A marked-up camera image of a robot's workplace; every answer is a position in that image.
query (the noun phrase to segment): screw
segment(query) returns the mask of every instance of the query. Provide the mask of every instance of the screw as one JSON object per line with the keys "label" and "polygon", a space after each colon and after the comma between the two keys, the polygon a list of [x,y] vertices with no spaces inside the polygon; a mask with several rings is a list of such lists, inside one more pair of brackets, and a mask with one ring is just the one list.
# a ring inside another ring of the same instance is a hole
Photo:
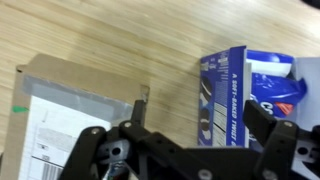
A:
{"label": "screw", "polygon": [[99,131],[100,131],[99,128],[94,128],[94,129],[92,129],[91,133],[92,133],[92,134],[98,134]]}
{"label": "screw", "polygon": [[292,127],[292,123],[291,122],[284,122],[284,125],[286,125],[288,127]]}
{"label": "screw", "polygon": [[207,169],[201,169],[198,173],[200,180],[211,180],[212,173]]}
{"label": "screw", "polygon": [[273,171],[268,170],[268,169],[265,169],[263,171],[262,175],[266,180],[278,180],[277,174],[274,173]]}
{"label": "screw", "polygon": [[127,122],[124,124],[124,127],[130,127],[131,126],[131,122]]}

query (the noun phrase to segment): black metal frame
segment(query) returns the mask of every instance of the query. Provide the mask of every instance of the black metal frame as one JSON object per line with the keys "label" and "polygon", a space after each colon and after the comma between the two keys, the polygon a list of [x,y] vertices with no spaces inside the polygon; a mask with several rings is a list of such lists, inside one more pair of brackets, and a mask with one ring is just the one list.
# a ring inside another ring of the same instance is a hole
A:
{"label": "black metal frame", "polygon": [[136,101],[131,120],[106,132],[102,127],[85,129],[60,176],[60,180],[98,180],[110,165],[122,163],[121,176],[132,172],[138,179],[304,179],[291,170],[297,154],[297,142],[310,144],[309,169],[316,174],[318,165],[319,127],[312,132],[300,130],[290,121],[276,121],[254,101],[247,101],[244,123],[263,152],[240,147],[184,149],[160,133],[150,133],[141,125],[145,104]]}

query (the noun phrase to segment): box flap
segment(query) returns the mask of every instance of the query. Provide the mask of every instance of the box flap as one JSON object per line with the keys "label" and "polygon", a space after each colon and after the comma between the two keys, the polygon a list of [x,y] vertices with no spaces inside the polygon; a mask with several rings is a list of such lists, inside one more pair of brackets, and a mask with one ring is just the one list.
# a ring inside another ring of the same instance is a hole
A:
{"label": "box flap", "polygon": [[45,54],[34,57],[25,68],[24,73],[105,97],[112,97],[129,104],[133,104],[137,97],[141,96],[141,89],[147,88],[145,86],[142,88],[137,81],[130,78]]}
{"label": "box flap", "polygon": [[320,58],[296,58],[292,70],[297,79],[305,79],[308,89],[306,96],[298,103],[295,112],[289,118],[302,129],[309,131],[314,125],[320,124],[319,67]]}
{"label": "box flap", "polygon": [[[25,66],[18,66],[13,91],[12,106],[29,107],[30,96],[21,90],[23,75],[21,71]],[[22,157],[23,142],[25,138],[28,112],[16,113],[11,111],[10,121],[5,142],[5,151],[1,164],[1,180],[18,179],[20,160]]]}

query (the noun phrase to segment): wood grain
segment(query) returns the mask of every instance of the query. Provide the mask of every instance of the wood grain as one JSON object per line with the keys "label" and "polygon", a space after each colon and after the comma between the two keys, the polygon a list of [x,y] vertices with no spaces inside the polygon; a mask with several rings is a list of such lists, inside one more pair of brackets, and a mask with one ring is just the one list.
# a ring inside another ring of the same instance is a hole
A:
{"label": "wood grain", "polygon": [[15,66],[37,53],[148,84],[146,127],[194,146],[199,59],[236,45],[320,56],[320,11],[299,0],[0,0],[0,150]]}

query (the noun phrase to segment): blue box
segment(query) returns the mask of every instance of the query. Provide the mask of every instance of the blue box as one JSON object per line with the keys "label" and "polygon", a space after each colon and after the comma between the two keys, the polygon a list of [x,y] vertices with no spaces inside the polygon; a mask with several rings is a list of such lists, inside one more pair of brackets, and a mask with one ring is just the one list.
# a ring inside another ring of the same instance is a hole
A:
{"label": "blue box", "polygon": [[198,144],[248,147],[249,132],[242,121],[251,92],[246,46],[202,58],[200,75]]}
{"label": "blue box", "polygon": [[[258,142],[250,140],[242,121],[244,102],[251,94],[251,64],[246,54],[246,46],[240,46],[201,59],[198,145],[261,150]],[[295,78],[304,78],[308,90],[286,119],[308,131],[320,124],[319,67],[320,57],[296,57],[291,67]],[[318,179],[299,160],[294,160],[292,169]]]}

